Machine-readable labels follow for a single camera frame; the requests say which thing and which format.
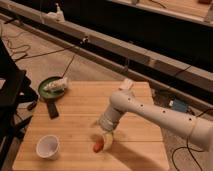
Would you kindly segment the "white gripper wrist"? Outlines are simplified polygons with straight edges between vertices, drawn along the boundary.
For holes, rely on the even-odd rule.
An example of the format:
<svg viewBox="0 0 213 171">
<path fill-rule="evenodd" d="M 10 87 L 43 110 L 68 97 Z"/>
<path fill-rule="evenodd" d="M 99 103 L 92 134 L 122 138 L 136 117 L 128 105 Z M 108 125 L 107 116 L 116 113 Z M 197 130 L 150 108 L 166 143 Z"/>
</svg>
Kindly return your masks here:
<svg viewBox="0 0 213 171">
<path fill-rule="evenodd" d="M 119 124 L 119 120 L 121 118 L 121 115 L 119 113 L 103 113 L 99 120 L 98 123 L 100 127 L 106 131 L 104 132 L 101 137 L 103 140 L 103 150 L 109 150 L 113 144 L 114 141 L 114 135 L 112 131 L 116 129 L 116 127 Z"/>
</svg>

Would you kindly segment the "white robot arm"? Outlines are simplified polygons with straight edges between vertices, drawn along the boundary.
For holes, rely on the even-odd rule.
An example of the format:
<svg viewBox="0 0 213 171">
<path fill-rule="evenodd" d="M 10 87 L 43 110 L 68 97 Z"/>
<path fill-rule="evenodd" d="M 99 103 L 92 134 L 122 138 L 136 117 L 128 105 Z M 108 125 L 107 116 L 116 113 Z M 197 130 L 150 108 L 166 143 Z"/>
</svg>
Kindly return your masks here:
<svg viewBox="0 0 213 171">
<path fill-rule="evenodd" d="M 205 151 L 210 151 L 213 148 L 212 121 L 142 103 L 129 90 L 112 93 L 109 105 L 99 119 L 101 128 L 106 132 L 114 131 L 120 119 L 127 112 L 137 114 L 181 138 L 188 139 Z"/>
</svg>

